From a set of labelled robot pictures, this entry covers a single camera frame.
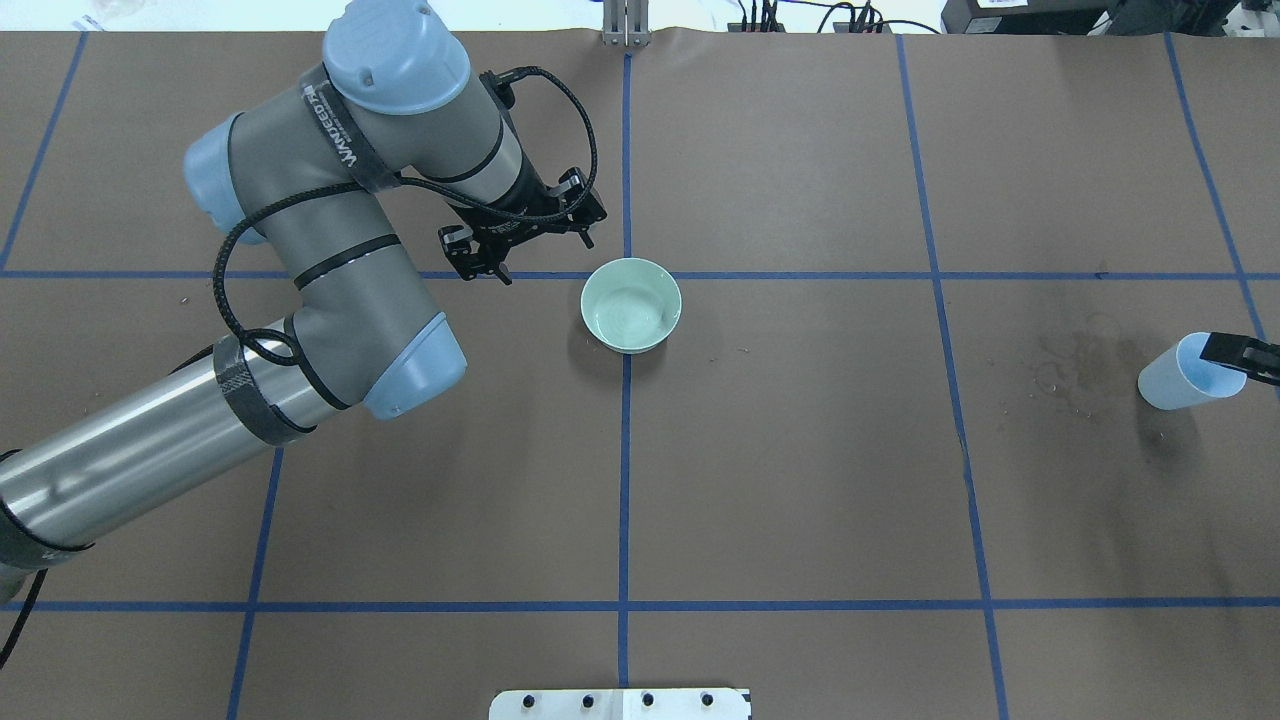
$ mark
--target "black cable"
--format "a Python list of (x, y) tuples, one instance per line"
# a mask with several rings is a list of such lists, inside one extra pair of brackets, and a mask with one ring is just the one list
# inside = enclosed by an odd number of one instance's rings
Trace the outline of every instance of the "black cable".
[(783, 3), (790, 3), (791, 5), (812, 5), (814, 8), (831, 8), (831, 3), (812, 3), (810, 0), (782, 0)]
[[(879, 22), (872, 23), (868, 27), (869, 28), (879, 28), (879, 27), (884, 27), (887, 24), (905, 24), (905, 26), (923, 27), (924, 29), (932, 32), (933, 35), (942, 35), (937, 29), (934, 29), (934, 28), (932, 28), (932, 27), (929, 27), (929, 26), (927, 26), (924, 23), (918, 23), (915, 20), (879, 20)], [(879, 31), (878, 29), (869, 29), (869, 32), (879, 32)]]
[(172, 375), (172, 374), (177, 373), (178, 370), (180, 370), (183, 368), (188, 368), (191, 365), (195, 365), (196, 363), (200, 363), (201, 360), (204, 360), (205, 357), (209, 357), (212, 354), (214, 354), (214, 346), (210, 345), (209, 347), (206, 347), (206, 348), (201, 350), (200, 352), (192, 355), (191, 357), (187, 357), (186, 360), (183, 360), (182, 365), (178, 365), (177, 368), (174, 368), (169, 374)]
[[(806, 3), (806, 4), (809, 4), (809, 5), (817, 5), (817, 3)], [(818, 23), (818, 32), (822, 32), (822, 28), (827, 27), (827, 20), (831, 19), (831, 14), (835, 13), (836, 10), (838, 10), (840, 8), (847, 8), (849, 9), (849, 24), (850, 24), (850, 27), (852, 27), (852, 23), (854, 23), (854, 20), (858, 17), (858, 8), (854, 8), (852, 3), (836, 3), (835, 5), (823, 5), (823, 6), (827, 8), (827, 14), (823, 15), (822, 17), (822, 22)]]
[[(484, 213), (493, 215), (494, 218), (498, 218), (500, 220), (511, 220), (522, 224), (557, 223), (559, 220), (567, 219), (575, 210), (577, 210), (582, 205), (582, 202), (586, 201), (588, 196), (591, 195), (591, 188), (595, 187), (595, 176), (596, 172), (599, 170), (599, 164), (600, 164), (599, 149), (595, 145), (595, 128), (591, 126), (591, 118), (586, 114), (586, 108), (584, 108), (582, 102), (577, 99), (576, 95), (573, 95), (573, 91), (570, 90), (567, 85), (561, 82), (561, 79), (554, 74), (552, 74), (550, 72), (544, 70), (543, 68), (529, 65), (529, 67), (515, 68), (502, 74), (502, 77), (504, 78), (508, 76), (512, 78), (509, 79), (511, 83), (518, 82), (529, 76), (539, 76), (545, 78), (548, 82), (554, 85), (557, 90), (564, 94), (568, 101), (573, 105), (573, 109), (577, 110), (579, 117), (582, 119), (582, 127), (586, 131), (586, 142), (591, 150), (591, 169), (590, 172), (588, 172), (586, 182), (582, 184), (582, 192), (581, 195), (579, 195), (576, 200), (564, 206), (564, 209), (561, 210), (559, 213), (554, 213), (552, 215), (520, 215), (516, 213), (499, 210), (497, 208), (490, 208), (484, 202), (472, 200), (471, 197), (467, 197), (466, 195), (462, 195), (461, 192), (457, 192), (436, 182), (421, 178), (404, 177), (401, 173), (397, 173), (396, 177), (401, 181), (402, 184), (430, 190), (431, 192), (435, 192), (436, 195), (440, 195), (447, 200), (452, 200), (460, 205), (466, 205), (467, 208), (483, 210)], [(221, 315), (223, 323), (225, 323), (227, 329), (229, 329), (232, 334), (236, 336), (236, 340), (238, 340), (242, 346), (259, 354), (259, 356), (261, 356), (264, 360), (268, 360), (269, 363), (274, 363), (276, 365), (297, 365), (300, 359), (302, 357), (302, 348), (298, 346), (297, 341), (294, 341), (285, 333), (282, 333), (279, 331), (273, 331), (269, 328), (246, 329), (244, 325), (242, 325), (241, 322), (236, 318), (236, 313), (232, 311), (230, 301), (228, 301), (227, 299), (227, 265), (230, 261), (232, 251), (236, 249), (236, 243), (239, 241), (241, 236), (243, 236), (248, 231), (248, 228), (256, 225), (257, 223), (261, 223), (262, 220), (270, 218), (271, 215), (282, 210), (287, 210), (289, 208), (293, 208), (294, 205), (306, 202), (308, 200), (333, 197), (334, 195), (343, 195), (347, 192), (357, 192), (357, 191), (364, 192), (365, 188), (360, 187), (360, 184), (356, 182), (344, 182), (291, 195), (283, 200), (271, 202), (270, 205), (257, 210), (256, 213), (250, 214), (243, 220), (237, 223), (237, 225), (232, 228), (232, 232), (227, 233), (227, 238), (223, 240), (223, 245), (218, 250), (218, 258), (214, 260), (214, 270), (211, 273), (211, 279), (214, 284), (214, 305), (218, 306), (218, 314)], [(275, 352), (271, 352), (259, 342), (260, 340), (274, 340), (276, 342), (283, 343), (285, 347), (289, 348), (289, 355), (278, 355)]]
[(876, 10), (874, 8), (872, 8), (870, 1), (868, 1), (865, 5), (863, 5), (861, 12), (858, 13), (858, 19), (849, 27), (849, 32), (863, 32), (863, 31), (865, 31), (867, 29), (867, 23), (876, 20), (876, 17), (872, 15), (872, 12), (879, 12), (879, 10)]
[(40, 587), (45, 584), (45, 575), (49, 574), (49, 568), (36, 573), (36, 577), (31, 580), (31, 589), (27, 591), (27, 600), (22, 603), (22, 610), (18, 611), (18, 619), (13, 621), (13, 629), (9, 630), (9, 639), (5, 641), (4, 648), (0, 650), (0, 669), (4, 669), (5, 662), (9, 662), (9, 656), (13, 655), (13, 648), (18, 647), (18, 637), (22, 635), (22, 628), (27, 624), (27, 618), (31, 616), (31, 610), (36, 607), (36, 598), (40, 596)]

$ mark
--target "blue tape line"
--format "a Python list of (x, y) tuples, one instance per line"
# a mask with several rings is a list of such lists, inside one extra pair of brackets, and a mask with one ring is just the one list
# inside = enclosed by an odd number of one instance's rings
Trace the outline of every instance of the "blue tape line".
[[(228, 270), (230, 279), (288, 279), (283, 270)], [(209, 270), (0, 270), (9, 279), (119, 279), (119, 281), (191, 281), (207, 279)]]
[(622, 423), (618, 483), (618, 687), (628, 683), (627, 618), (631, 601), (631, 356), (622, 356)]
[(672, 270), (677, 281), (927, 281), (931, 273), (870, 270)]
[[(8, 602), (0, 610), (22, 609), (20, 602)], [(150, 600), (49, 600), (36, 603), (41, 612), (244, 612), (244, 602), (184, 602)]]
[(280, 468), (284, 465), (284, 448), (276, 447), (271, 457), (271, 477), (266, 483), (266, 500), (262, 502), (262, 524), (257, 530), (257, 551), (253, 553), (253, 574), (248, 583), (248, 607), (244, 610), (244, 625), (241, 628), (239, 651), (236, 653), (236, 673), (232, 675), (232, 692), (227, 701), (227, 720), (236, 720), (239, 714), (241, 689), (244, 687), (244, 669), (248, 666), (248, 648), (253, 639), (253, 619), (257, 611), (257, 598), (262, 589), (262, 566), (266, 564), (266, 543), (271, 537), (271, 518), (275, 515), (275, 495), (280, 487)]
[(631, 258), (631, 53), (622, 55), (622, 256)]
[(239, 715), (239, 696), (244, 688), (244, 667), (248, 665), (248, 646), (253, 638), (253, 611), (244, 612), (244, 624), (241, 625), (239, 652), (236, 653), (236, 673), (232, 675), (232, 693), (227, 700), (227, 720), (236, 720)]
[[(978, 611), (983, 600), (631, 600), (627, 612), (941, 612)], [(1198, 607), (1280, 607), (1280, 597), (1189, 596), (1189, 597), (1069, 597), (991, 600), (998, 611), (1027, 610), (1143, 610)], [(262, 614), (543, 614), (612, 612), (621, 603), (612, 600), (512, 601), (512, 602), (183, 602), (183, 601), (77, 601), (50, 600), (36, 603), (36, 612), (246, 612)], [(0, 611), (17, 612), (20, 602), (8, 602)]]
[[(425, 270), (428, 281), (457, 281), (457, 273)], [(932, 281), (932, 272), (913, 270), (672, 270), (678, 281)], [(964, 272), (942, 270), (943, 281), (1230, 281), (1235, 273), (1087, 273), (1087, 272)], [(289, 279), (284, 270), (228, 270), (229, 279)], [(511, 273), (517, 281), (585, 281), (586, 270), (526, 270)], [(1245, 273), (1249, 281), (1280, 281), (1280, 273)], [(0, 270), (0, 279), (206, 279), (209, 270)], [(477, 279), (490, 279), (481, 275)]]
[(40, 176), (40, 168), (45, 164), (45, 154), (49, 152), (49, 143), (54, 140), (54, 128), (58, 126), (58, 118), (63, 114), (63, 106), (67, 105), (67, 96), (72, 91), (72, 79), (74, 79), (76, 70), (79, 68), (81, 58), (84, 56), (84, 46), (87, 44), (88, 33), (81, 32), (79, 40), (76, 42), (76, 53), (72, 55), (72, 64), (67, 68), (67, 77), (63, 78), (63, 88), (58, 91), (58, 101), (54, 102), (54, 111), (49, 117), (49, 124), (45, 126), (45, 136), (40, 138), (36, 160), (32, 161), (31, 172), (27, 173), (27, 184), (22, 187), (18, 209), (14, 210), (13, 222), (9, 223), (9, 234), (4, 238), (4, 249), (0, 249), (0, 270), (9, 263), (13, 243), (18, 240), (18, 228), (22, 225), (22, 217), (27, 213), (27, 202), (31, 201), (31, 192), (36, 188), (36, 177)]
[[(622, 55), (622, 256), (631, 258), (631, 53)], [(631, 356), (622, 356), (618, 482), (618, 687), (631, 682)]]
[(982, 610), (980, 600), (677, 600), (628, 603), (632, 612), (882, 612)]
[(911, 138), (911, 161), (915, 165), (915, 188), (920, 196), (920, 219), (924, 223), (924, 245), (929, 252), (929, 270), (933, 273), (933, 304), (938, 313), (938, 331), (942, 336), (942, 357), (947, 369), (947, 387), (951, 392), (951, 416), (960, 454), (964, 459), (964, 484), (969, 498), (969, 529), (973, 536), (973, 555), (978, 566), (978, 589), (982, 592), (983, 619), (987, 624), (987, 650), (991, 655), (991, 675), (996, 689), (996, 710), (1000, 720), (1009, 720), (1009, 701), (1005, 693), (1004, 662), (1000, 659), (1000, 637), (996, 632), (996, 612), (991, 606), (991, 580), (987, 575), (987, 551), (982, 541), (982, 520), (978, 515), (978, 492), (973, 483), (973, 464), (969, 459), (969, 439), (964, 428), (964, 410), (960, 406), (960, 383), (956, 380), (955, 355), (951, 348), (951, 325), (947, 322), (946, 299), (942, 295), (942, 274), (938, 249), (933, 238), (933, 215), (929, 213), (929, 193), (924, 183), (924, 160), (920, 156), (920, 136), (915, 127), (915, 108), (911, 102), (911, 81), (906, 67), (906, 47), (902, 36), (893, 36), (897, 44), (897, 67), (902, 77), (902, 102), (906, 108), (906, 129)]
[(531, 601), (531, 602), (259, 602), (259, 615), (268, 612), (294, 614), (520, 614), (520, 612), (617, 612), (618, 603), (599, 601)]
[(1231, 265), (1235, 266), (1235, 277), (1240, 281), (1240, 293), (1244, 295), (1244, 305), (1249, 309), (1249, 319), (1253, 322), (1253, 332), (1260, 340), (1266, 340), (1266, 331), (1262, 329), (1262, 318), (1258, 316), (1258, 307), (1253, 304), (1253, 292), (1249, 291), (1249, 281), (1244, 274), (1244, 264), (1240, 261), (1240, 252), (1235, 247), (1235, 238), (1231, 236), (1231, 225), (1226, 222), (1226, 211), (1222, 209), (1222, 199), (1217, 193), (1217, 183), (1213, 182), (1213, 172), (1208, 168), (1208, 159), (1204, 158), (1204, 149), (1199, 142), (1199, 133), (1196, 131), (1196, 120), (1192, 118), (1192, 105), (1187, 99), (1187, 86), (1183, 83), (1183, 70), (1178, 64), (1178, 50), (1174, 49), (1174, 36), (1165, 33), (1165, 50), (1169, 54), (1169, 67), (1174, 72), (1174, 85), (1178, 87), (1178, 101), (1183, 106), (1183, 119), (1187, 122), (1187, 133), (1190, 135), (1192, 147), (1196, 150), (1196, 160), (1201, 165), (1201, 174), (1204, 176), (1204, 186), (1208, 188), (1208, 197), (1213, 202), (1213, 213), (1217, 215), (1217, 224), (1222, 229), (1222, 240), (1226, 242), (1226, 251), (1231, 256)]
[(1080, 597), (993, 600), (996, 610), (1139, 610), (1160, 607), (1280, 607), (1280, 597)]

